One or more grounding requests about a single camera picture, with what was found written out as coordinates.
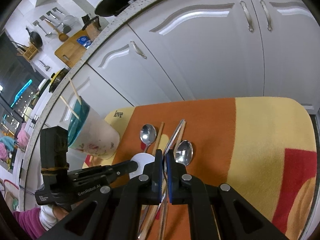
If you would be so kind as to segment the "gloved left hand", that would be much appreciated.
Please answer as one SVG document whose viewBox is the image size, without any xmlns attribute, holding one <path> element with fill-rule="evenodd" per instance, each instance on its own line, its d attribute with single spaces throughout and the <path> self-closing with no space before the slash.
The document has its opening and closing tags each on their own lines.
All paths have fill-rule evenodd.
<svg viewBox="0 0 320 240">
<path fill-rule="evenodd" d="M 45 230 L 51 229 L 69 214 L 64 208 L 49 204 L 40 207 L 39 219 Z"/>
</svg>

